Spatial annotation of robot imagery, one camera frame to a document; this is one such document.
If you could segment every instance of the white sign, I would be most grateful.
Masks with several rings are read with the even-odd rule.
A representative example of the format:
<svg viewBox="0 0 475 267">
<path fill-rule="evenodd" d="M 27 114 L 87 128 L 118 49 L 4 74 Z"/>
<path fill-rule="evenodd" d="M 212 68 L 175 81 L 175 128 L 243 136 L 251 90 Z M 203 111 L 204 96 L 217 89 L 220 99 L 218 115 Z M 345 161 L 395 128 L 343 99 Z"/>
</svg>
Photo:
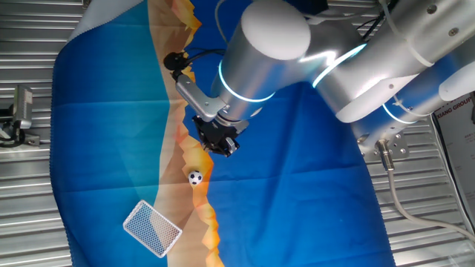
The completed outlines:
<svg viewBox="0 0 475 267">
<path fill-rule="evenodd" d="M 474 103 L 469 94 L 444 105 L 435 114 L 462 201 L 468 216 L 475 222 L 475 124 L 472 121 Z"/>
</svg>

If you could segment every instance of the blue led light ring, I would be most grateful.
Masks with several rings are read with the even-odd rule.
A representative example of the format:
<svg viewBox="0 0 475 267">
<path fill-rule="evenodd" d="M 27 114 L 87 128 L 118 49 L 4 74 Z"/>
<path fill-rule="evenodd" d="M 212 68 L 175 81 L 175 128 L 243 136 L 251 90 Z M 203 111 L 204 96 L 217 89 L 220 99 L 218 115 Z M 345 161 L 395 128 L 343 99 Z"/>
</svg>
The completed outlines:
<svg viewBox="0 0 475 267">
<path fill-rule="evenodd" d="M 383 104 L 383 108 L 384 110 L 386 111 L 386 113 L 391 117 L 393 118 L 394 120 L 396 120 L 397 122 L 400 122 L 400 123 L 404 123 L 404 124 L 413 124 L 413 123 L 416 123 L 416 122 L 405 122 L 403 121 L 402 119 L 398 119 L 396 116 L 394 116 L 391 112 L 389 112 L 389 110 L 386 108 L 386 104 Z"/>
<path fill-rule="evenodd" d="M 312 86 L 315 88 L 317 87 L 317 84 L 328 74 L 330 73 L 334 68 L 338 67 L 343 61 L 349 59 L 350 57 L 356 55 L 359 53 L 359 51 L 363 50 L 363 48 L 366 46 L 366 44 L 362 44 L 356 48 L 353 48 L 350 52 L 344 54 L 343 56 L 340 56 L 337 58 L 330 66 L 328 66 L 324 71 L 320 73 L 320 75 L 317 76 L 317 79 L 312 83 Z"/>
<path fill-rule="evenodd" d="M 224 88 L 226 88 L 233 96 L 236 96 L 237 98 L 241 99 L 241 100 L 244 100 L 246 102 L 252 102 L 252 103 L 259 103 L 259 102 L 264 102 L 264 101 L 267 101 L 269 100 L 271 97 L 273 97 L 275 95 L 275 92 L 266 97 L 266 98 L 263 98 L 263 99 L 249 99 L 247 97 L 244 97 L 244 96 L 241 96 L 239 95 L 238 93 L 234 92 L 230 87 L 229 85 L 226 83 L 226 81 L 224 80 L 224 77 L 223 77 L 223 71 L 221 70 L 221 63 L 223 62 L 220 62 L 220 66 L 219 68 L 217 69 L 217 72 L 220 74 L 220 79 L 221 79 L 221 82 L 223 83 L 224 85 Z"/>
</svg>

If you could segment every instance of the black wire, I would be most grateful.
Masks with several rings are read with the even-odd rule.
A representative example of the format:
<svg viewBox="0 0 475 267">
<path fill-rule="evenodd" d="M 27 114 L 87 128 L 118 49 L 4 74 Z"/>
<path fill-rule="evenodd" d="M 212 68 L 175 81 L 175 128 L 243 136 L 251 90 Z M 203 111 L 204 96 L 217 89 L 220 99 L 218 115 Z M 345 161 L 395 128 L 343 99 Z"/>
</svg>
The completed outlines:
<svg viewBox="0 0 475 267">
<path fill-rule="evenodd" d="M 391 0 L 391 3 L 388 4 L 387 9 L 391 12 L 397 3 L 398 3 L 398 0 Z M 379 22 L 382 22 L 383 19 L 384 19 L 384 11 L 381 11 L 378 18 L 376 18 L 373 25 L 371 25 L 370 29 L 363 35 L 363 40 L 365 41 L 368 40 L 368 37 L 370 37 L 370 34 L 376 29 L 376 27 L 379 25 Z"/>
<path fill-rule="evenodd" d="M 445 141 L 444 141 L 444 137 L 442 135 L 442 129 L 440 128 L 440 124 L 439 124 L 439 120 L 437 119 L 437 116 L 435 113 L 432 113 L 432 121 L 433 121 L 433 125 L 439 135 L 439 139 L 440 139 L 440 143 L 442 144 L 442 151 L 444 152 L 444 155 L 445 155 L 445 160 L 447 160 L 447 166 L 448 166 L 448 172 L 450 173 L 451 175 L 451 178 L 452 178 L 452 182 L 453 184 L 455 185 L 455 191 L 457 193 L 457 195 L 459 196 L 459 199 L 460 201 L 462 201 L 462 195 L 460 194 L 460 190 L 459 190 L 459 187 L 457 186 L 457 182 L 455 180 L 455 175 L 453 175 L 453 169 L 452 169 L 452 164 L 451 164 L 451 161 L 449 160 L 449 157 L 448 157 L 448 151 L 447 151 L 447 146 L 445 144 Z M 474 230 L 474 223 L 471 221 L 471 218 L 468 217 L 468 212 L 467 212 L 467 209 L 465 208 L 465 205 L 463 202 L 460 203 L 460 206 L 462 207 L 464 213 L 467 215 L 467 218 L 468 218 L 468 223 L 470 223 L 470 227 L 472 228 L 472 230 Z"/>
<path fill-rule="evenodd" d="M 0 144 L 0 148 L 16 148 L 16 147 L 19 147 L 20 145 L 22 145 L 21 142 L 13 142 L 11 144 L 2 143 Z"/>
<path fill-rule="evenodd" d="M 215 52 L 217 54 L 224 54 L 224 52 L 221 52 L 219 50 L 224 50 L 224 49 L 206 49 L 206 48 L 201 48 L 201 47 L 192 47 L 192 48 L 186 48 L 187 50 L 201 50 L 201 51 L 208 51 L 208 50 L 218 50 L 218 52 Z"/>
<path fill-rule="evenodd" d="M 364 27 L 364 26 L 366 26 L 366 25 L 368 25 L 368 24 L 371 23 L 371 22 L 374 22 L 376 19 L 371 19 L 371 20 L 369 20 L 369 21 L 367 21 L 367 22 L 365 22 L 365 23 L 359 25 L 359 26 L 356 28 L 356 30 L 357 30 L 357 29 L 360 29 L 360 28 L 362 28 L 362 27 Z"/>
<path fill-rule="evenodd" d="M 13 141 L 13 138 L 12 138 L 12 137 L 10 137 L 10 138 L 0 137 L 0 141 L 2 141 L 2 142 L 9 142 L 9 141 Z"/>
<path fill-rule="evenodd" d="M 226 50 L 224 49 L 209 49 L 209 50 L 204 50 L 203 52 L 200 52 L 190 58 L 188 58 L 186 60 L 186 66 L 188 66 L 190 63 L 192 63 L 193 61 L 195 61 L 196 59 L 199 59 L 200 57 L 203 57 L 203 56 L 207 56 L 209 54 L 212 54 L 212 53 L 216 53 L 218 55 L 224 55 L 224 52 L 226 52 Z"/>
</svg>

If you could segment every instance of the metal bracket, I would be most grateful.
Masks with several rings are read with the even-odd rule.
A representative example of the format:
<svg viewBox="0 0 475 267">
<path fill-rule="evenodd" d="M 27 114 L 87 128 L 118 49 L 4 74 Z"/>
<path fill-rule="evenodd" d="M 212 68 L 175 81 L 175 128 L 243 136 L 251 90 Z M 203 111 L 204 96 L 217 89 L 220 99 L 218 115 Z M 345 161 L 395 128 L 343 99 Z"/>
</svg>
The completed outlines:
<svg viewBox="0 0 475 267">
<path fill-rule="evenodd" d="M 20 129 L 29 129 L 33 122 L 33 91 L 24 85 L 17 85 L 15 89 L 15 103 L 13 105 L 13 122 L 19 122 Z"/>
<path fill-rule="evenodd" d="M 358 143 L 361 155 L 364 157 L 365 162 L 380 161 L 379 151 L 376 149 L 375 144 L 365 144 L 364 142 Z M 390 153 L 393 159 L 406 159 L 409 157 L 409 147 L 407 146 L 404 134 L 397 133 L 394 138 L 387 142 L 387 146 L 390 149 Z"/>
<path fill-rule="evenodd" d="M 24 143 L 26 145 L 39 146 L 39 136 L 26 133 L 24 135 Z"/>
<path fill-rule="evenodd" d="M 228 143 L 229 153 L 233 154 L 238 148 L 236 148 L 235 142 L 231 137 L 226 137 L 226 142 Z"/>
<path fill-rule="evenodd" d="M 196 114 L 205 122 L 212 121 L 218 111 L 227 106 L 221 98 L 211 98 L 203 93 L 187 75 L 182 74 L 178 76 L 175 87 L 178 93 L 180 93 L 194 111 L 196 111 Z"/>
</svg>

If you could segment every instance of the metal connector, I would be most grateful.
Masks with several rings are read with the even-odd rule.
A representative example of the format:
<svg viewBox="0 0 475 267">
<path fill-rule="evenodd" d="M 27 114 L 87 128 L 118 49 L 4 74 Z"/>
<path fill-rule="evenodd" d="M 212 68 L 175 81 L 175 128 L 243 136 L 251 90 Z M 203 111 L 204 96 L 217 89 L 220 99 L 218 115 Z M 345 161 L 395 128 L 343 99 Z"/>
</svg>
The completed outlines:
<svg viewBox="0 0 475 267">
<path fill-rule="evenodd" d="M 384 169 L 386 171 L 394 171 L 394 162 L 391 156 L 391 151 L 387 146 L 387 140 L 382 139 L 376 143 L 376 149 L 379 151 L 381 161 L 383 162 Z"/>
<path fill-rule="evenodd" d="M 178 93 L 196 111 L 196 114 L 205 122 L 212 121 L 217 113 L 226 107 L 226 103 L 219 97 L 211 98 L 185 74 L 179 75 L 175 85 Z"/>
</svg>

